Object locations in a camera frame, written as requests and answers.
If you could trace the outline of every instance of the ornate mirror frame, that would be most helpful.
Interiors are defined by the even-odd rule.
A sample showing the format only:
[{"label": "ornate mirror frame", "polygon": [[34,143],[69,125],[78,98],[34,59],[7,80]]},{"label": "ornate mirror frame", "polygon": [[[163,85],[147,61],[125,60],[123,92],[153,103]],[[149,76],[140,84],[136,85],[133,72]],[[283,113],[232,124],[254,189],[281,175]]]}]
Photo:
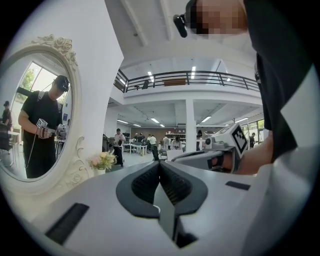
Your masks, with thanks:
[{"label": "ornate mirror frame", "polygon": [[15,48],[12,54],[6,58],[0,67],[0,77],[16,61],[32,53],[50,54],[56,57],[64,65],[72,86],[72,112],[70,129],[66,143],[63,147],[60,158],[55,165],[45,175],[30,179],[28,181],[19,180],[0,167],[0,182],[4,189],[15,195],[36,196],[48,192],[56,187],[61,194],[66,192],[81,181],[90,178],[84,161],[80,157],[81,141],[84,136],[79,134],[79,124],[81,123],[81,83],[76,61],[76,53],[72,50],[72,40],[68,38],[55,38],[53,34],[38,37]]}]

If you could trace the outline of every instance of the white column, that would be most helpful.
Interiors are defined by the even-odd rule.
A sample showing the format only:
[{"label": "white column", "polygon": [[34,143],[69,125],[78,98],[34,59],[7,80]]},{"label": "white column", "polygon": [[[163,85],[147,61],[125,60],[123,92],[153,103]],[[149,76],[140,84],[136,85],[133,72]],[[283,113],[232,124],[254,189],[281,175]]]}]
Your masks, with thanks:
[{"label": "white column", "polygon": [[193,152],[197,150],[197,128],[195,121],[194,100],[188,98],[185,100],[186,109],[186,131],[185,131],[185,152]]},{"label": "white column", "polygon": [[114,107],[106,109],[103,133],[107,137],[114,137],[117,133],[118,111]]}]

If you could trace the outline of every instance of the ceiling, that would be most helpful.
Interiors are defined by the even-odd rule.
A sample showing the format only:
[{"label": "ceiling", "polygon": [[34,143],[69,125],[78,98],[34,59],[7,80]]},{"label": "ceiling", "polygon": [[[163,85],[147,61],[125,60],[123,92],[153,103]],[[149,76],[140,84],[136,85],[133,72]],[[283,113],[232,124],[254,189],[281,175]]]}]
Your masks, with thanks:
[{"label": "ceiling", "polygon": [[[185,12],[188,0],[105,0],[105,4],[124,55],[121,70],[131,79],[169,71],[216,71],[224,55],[213,53],[223,46],[226,53],[237,51],[255,55],[248,34],[210,35],[209,39],[188,33],[180,37],[173,23],[175,14]],[[201,42],[210,42],[205,55]]]},{"label": "ceiling", "polygon": [[[163,101],[163,103],[141,103],[135,106],[117,106],[118,119],[148,128],[160,128],[151,118],[168,127],[180,127],[186,124],[187,113],[184,100]],[[245,104],[217,103],[213,100],[194,100],[194,119],[200,125],[233,124],[243,118],[253,118],[263,113],[262,106]]]}]

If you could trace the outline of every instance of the black metal railing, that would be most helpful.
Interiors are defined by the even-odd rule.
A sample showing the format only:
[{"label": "black metal railing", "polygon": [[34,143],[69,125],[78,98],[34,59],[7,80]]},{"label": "black metal railing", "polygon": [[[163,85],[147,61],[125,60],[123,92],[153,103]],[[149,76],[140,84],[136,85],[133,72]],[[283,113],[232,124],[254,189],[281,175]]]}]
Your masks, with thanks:
[{"label": "black metal railing", "polygon": [[126,75],[119,69],[116,73],[115,80],[113,82],[113,85],[117,87],[120,91],[123,93],[126,92],[126,85],[128,85],[129,80],[126,77]]},{"label": "black metal railing", "polygon": [[134,90],[144,90],[148,88],[155,88],[159,86],[181,86],[181,85],[214,85],[214,86],[228,86],[237,87],[246,90],[253,90],[260,92],[258,83],[250,78],[243,76],[213,72],[213,71],[173,71],[166,73],[157,73],[149,75],[127,79],[125,86],[123,83],[122,90],[124,93]]}]

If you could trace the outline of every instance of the person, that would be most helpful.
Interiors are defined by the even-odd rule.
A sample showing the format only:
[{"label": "person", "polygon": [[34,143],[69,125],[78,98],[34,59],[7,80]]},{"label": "person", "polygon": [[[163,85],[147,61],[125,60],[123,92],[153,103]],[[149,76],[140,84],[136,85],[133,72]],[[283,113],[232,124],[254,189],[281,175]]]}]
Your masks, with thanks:
[{"label": "person", "polygon": [[[312,59],[304,47],[306,41],[302,42],[306,31],[299,25],[301,19],[296,20],[295,12],[289,12],[281,1],[198,0],[192,8],[191,22],[196,22],[191,27],[196,28],[197,34],[248,31],[257,52],[264,128],[269,134],[259,146],[246,151],[237,170],[242,175],[256,174],[261,166],[273,163],[283,153],[297,147],[288,125],[292,120],[282,110],[293,96],[301,97],[298,89],[306,75],[313,72]],[[225,154],[221,161],[224,169],[231,170],[230,154]],[[217,163],[218,158],[213,158],[212,165]]]},{"label": "person", "polygon": [[255,136],[256,136],[256,134],[255,134],[254,132],[253,132],[252,135],[250,136],[250,148],[251,148],[251,149],[254,148],[255,143],[256,143],[256,141],[255,141]]},{"label": "person", "polygon": [[[23,129],[23,156],[28,179],[44,175],[56,162],[54,133],[62,123],[61,105],[57,99],[69,90],[68,78],[58,75],[49,91],[34,91],[25,100],[18,123]],[[39,119],[47,122],[47,127],[38,129]]]},{"label": "person", "polygon": [[153,158],[155,161],[159,160],[158,147],[157,147],[157,139],[154,135],[152,135],[149,139],[151,151],[153,154]]},{"label": "person", "polygon": [[122,158],[122,145],[126,141],[125,136],[121,133],[121,130],[118,128],[116,129],[116,135],[114,136],[113,154],[116,156],[116,165],[121,165],[124,167],[124,161]]},{"label": "person", "polygon": [[142,140],[143,140],[143,135],[142,133],[140,133],[139,137],[137,138],[137,142],[141,142],[142,143]]},{"label": "person", "polygon": [[179,135],[171,142],[171,150],[182,150],[182,143],[180,141]]},{"label": "person", "polygon": [[168,150],[169,148],[169,138],[168,138],[168,135],[166,135],[164,138],[163,138],[163,149],[164,150]]},{"label": "person", "polygon": [[2,113],[2,123],[6,126],[7,130],[10,131],[12,127],[12,117],[10,111],[10,103],[7,100],[4,104],[4,111]]}]

